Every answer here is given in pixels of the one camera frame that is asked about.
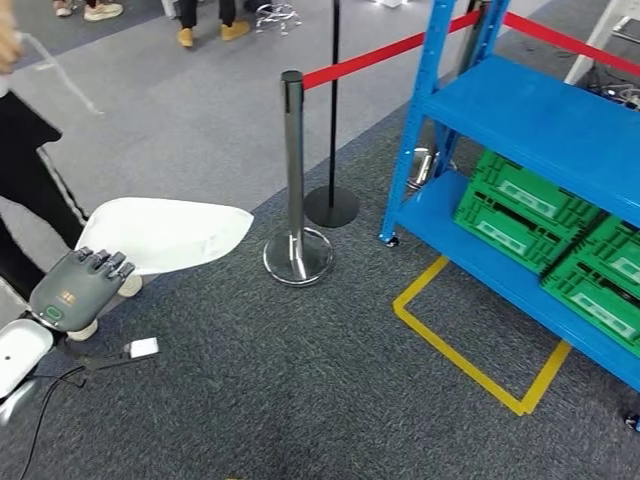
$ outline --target black stanchion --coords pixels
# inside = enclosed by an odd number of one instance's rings
[[[340,61],[340,0],[334,0],[333,64]],[[322,227],[337,228],[351,223],[360,209],[358,198],[349,190],[336,186],[336,134],[338,81],[331,82],[331,132],[329,152],[329,184],[316,188],[304,199],[304,213]]]
[[[334,253],[325,236],[304,227],[302,73],[284,72],[282,84],[285,100],[289,230],[278,233],[267,242],[263,260],[266,270],[278,282],[305,287],[328,272]]]

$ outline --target blue metal shelf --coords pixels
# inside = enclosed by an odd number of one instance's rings
[[[398,223],[640,391],[640,358],[545,292],[537,275],[454,223],[466,185],[464,175],[445,172],[405,203]]]
[[[640,226],[637,112],[498,56],[421,107],[425,116]]]
[[[404,226],[640,391],[640,357],[453,221],[466,179],[446,167],[465,135],[640,227],[640,113],[493,55],[509,3],[493,0],[482,10],[470,68],[441,89],[438,65],[455,0],[433,1],[380,237],[389,242],[397,225]],[[438,152],[434,179],[403,202],[426,118],[434,120]]]

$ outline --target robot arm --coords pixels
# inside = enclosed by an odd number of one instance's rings
[[[0,330],[0,426],[32,398],[37,381],[29,376],[52,348],[73,354],[66,332],[90,325],[113,298],[135,269],[125,258],[88,248],[69,252],[35,287],[32,313]]]

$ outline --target dark gray carpet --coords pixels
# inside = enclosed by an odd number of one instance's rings
[[[576,1],[541,15],[584,37],[599,13]],[[501,49],[558,75],[571,61],[527,42],[534,51],[515,35]],[[28,478],[640,478],[640,437],[620,417],[637,394],[585,357],[571,353],[533,415],[517,417],[392,313],[438,256],[408,234],[392,250],[377,239],[403,119],[394,112],[340,150],[340,183],[362,211],[326,232],[337,255],[326,281],[295,290],[265,272],[264,242],[285,222],[278,194],[235,252],[162,277],[104,318],[86,348],[157,336],[162,354],[79,392],[60,387]],[[456,159],[469,171],[479,151],[462,142]],[[325,175],[321,165],[307,186]],[[515,395],[558,341],[453,265],[409,308]],[[0,478],[17,477],[37,409],[2,432]]]
[[[37,37],[53,55],[71,50],[100,38],[118,33],[164,15],[160,0],[118,0],[125,12],[117,18],[91,23],[82,18],[83,0],[75,0],[78,8],[69,18],[57,18],[53,0],[17,0],[14,2],[20,29]],[[29,44],[17,68],[38,62],[42,57]]]

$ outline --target robot finger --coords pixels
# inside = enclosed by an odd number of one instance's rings
[[[94,270],[100,270],[110,256],[106,250],[100,250],[100,252],[94,253],[91,255],[91,267]]]
[[[93,253],[94,251],[89,247],[82,247],[80,250],[76,250],[75,252],[75,256],[78,257],[78,259],[80,260],[81,263],[84,262]]]
[[[136,266],[134,265],[133,263],[127,262],[127,263],[125,264],[125,266],[123,266],[122,268],[121,268],[118,272],[118,275],[119,275],[120,278],[122,278],[122,280],[126,280],[127,277],[134,273],[134,270],[135,270],[135,269],[136,269]]]
[[[111,258],[104,262],[103,267],[108,267],[109,278],[113,278],[118,275],[118,269],[122,265],[122,262],[126,260],[126,256],[122,252],[115,252]]]

